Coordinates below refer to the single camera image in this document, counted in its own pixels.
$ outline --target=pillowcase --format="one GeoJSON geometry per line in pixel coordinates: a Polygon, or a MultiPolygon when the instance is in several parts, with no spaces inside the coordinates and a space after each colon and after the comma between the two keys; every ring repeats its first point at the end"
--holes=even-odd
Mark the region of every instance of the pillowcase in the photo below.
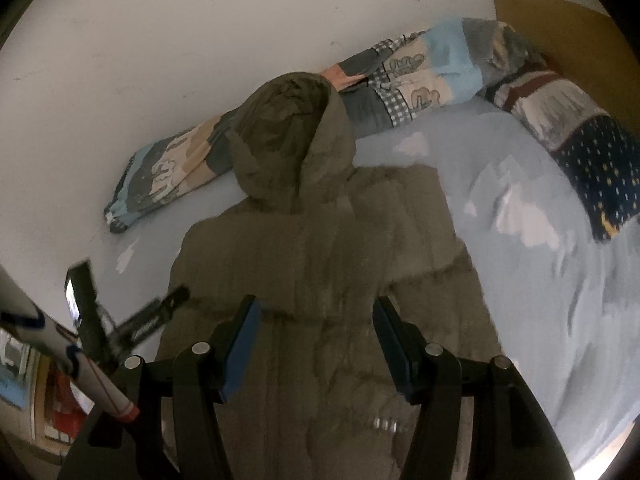
{"type": "Polygon", "coordinates": [[[574,83],[526,68],[489,88],[486,98],[516,116],[554,158],[597,241],[610,240],[640,213],[640,141],[574,83]]]}

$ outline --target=blanket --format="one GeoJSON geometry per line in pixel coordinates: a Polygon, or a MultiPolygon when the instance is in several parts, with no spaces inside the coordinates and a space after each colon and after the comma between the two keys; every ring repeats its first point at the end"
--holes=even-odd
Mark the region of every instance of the blanket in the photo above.
{"type": "MultiPolygon", "coordinates": [[[[478,276],[456,237],[438,174],[423,165],[355,168],[353,126],[327,79],[263,85],[227,133],[248,197],[195,224],[170,286],[191,299],[165,328],[176,356],[263,304],[238,395],[217,410],[235,478],[398,478],[419,408],[395,391],[371,323],[376,296],[456,355],[500,353],[478,276]]],[[[172,442],[170,401],[163,409],[172,442]]],[[[465,412],[460,456],[470,442],[465,412]]],[[[456,463],[456,478],[465,463],[456,463]]]]}
{"type": "MultiPolygon", "coordinates": [[[[467,101],[540,54],[496,21],[459,18],[383,40],[322,72],[356,138],[407,124],[429,108],[467,101]]],[[[226,134],[237,110],[159,140],[130,159],[104,209],[111,232],[232,168],[226,134]]]]}

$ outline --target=bed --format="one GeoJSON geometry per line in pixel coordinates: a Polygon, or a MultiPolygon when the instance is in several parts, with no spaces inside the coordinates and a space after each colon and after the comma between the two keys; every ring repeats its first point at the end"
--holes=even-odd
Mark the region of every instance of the bed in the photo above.
{"type": "MultiPolygon", "coordinates": [[[[437,168],[500,342],[574,469],[640,413],[640,226],[596,243],[575,191],[509,114],[480,98],[357,141],[356,165],[437,168]]],[[[232,172],[120,235],[99,301],[123,319],[166,293],[189,227],[240,202],[232,172]]],[[[154,358],[159,336],[139,350],[154,358]]]]}

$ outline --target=silver screw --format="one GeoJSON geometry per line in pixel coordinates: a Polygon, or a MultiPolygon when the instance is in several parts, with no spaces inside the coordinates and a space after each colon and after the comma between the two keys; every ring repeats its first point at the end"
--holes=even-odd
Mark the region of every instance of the silver screw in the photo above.
{"type": "Polygon", "coordinates": [[[211,347],[206,341],[200,341],[191,347],[191,351],[196,355],[206,354],[211,347]]]}
{"type": "Polygon", "coordinates": [[[507,370],[511,366],[511,360],[504,355],[498,355],[494,359],[494,363],[498,368],[501,368],[502,370],[507,370]]]}
{"type": "Polygon", "coordinates": [[[135,370],[140,366],[141,362],[142,359],[140,359],[140,357],[138,357],[137,355],[131,355],[124,360],[124,367],[128,368],[129,370],[135,370]]]}
{"type": "Polygon", "coordinates": [[[424,347],[424,351],[431,356],[438,357],[439,355],[442,355],[442,346],[438,343],[429,343],[424,347]]]}

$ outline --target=black mechanical bracket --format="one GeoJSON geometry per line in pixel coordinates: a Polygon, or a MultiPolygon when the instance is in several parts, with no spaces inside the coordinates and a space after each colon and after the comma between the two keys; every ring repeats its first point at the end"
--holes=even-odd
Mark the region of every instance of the black mechanical bracket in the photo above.
{"type": "Polygon", "coordinates": [[[376,300],[373,325],[396,389],[421,406],[402,480],[451,478],[463,396],[474,398],[468,480],[574,478],[545,413],[507,357],[488,364],[457,358],[402,322],[389,298],[376,300]]]}
{"type": "Polygon", "coordinates": [[[127,358],[112,378],[140,415],[120,424],[94,408],[58,478],[231,480],[213,403],[227,402],[240,387],[259,325],[260,304],[247,296],[231,321],[177,358],[127,358]],[[173,397],[179,471],[162,451],[162,397],[173,397]]]}

